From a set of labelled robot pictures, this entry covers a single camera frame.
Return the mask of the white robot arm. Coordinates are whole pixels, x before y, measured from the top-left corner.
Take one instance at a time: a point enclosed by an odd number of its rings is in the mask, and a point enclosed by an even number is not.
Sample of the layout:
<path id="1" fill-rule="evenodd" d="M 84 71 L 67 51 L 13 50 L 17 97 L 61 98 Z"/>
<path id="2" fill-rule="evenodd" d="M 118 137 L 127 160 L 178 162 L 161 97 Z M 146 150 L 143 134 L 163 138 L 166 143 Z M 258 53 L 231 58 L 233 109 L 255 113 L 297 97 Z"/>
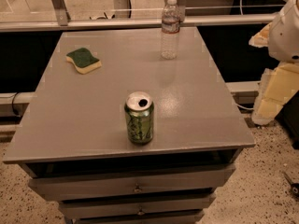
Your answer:
<path id="1" fill-rule="evenodd" d="M 281 62 L 299 62 L 298 1 L 289 0 L 270 25 L 269 55 Z"/>

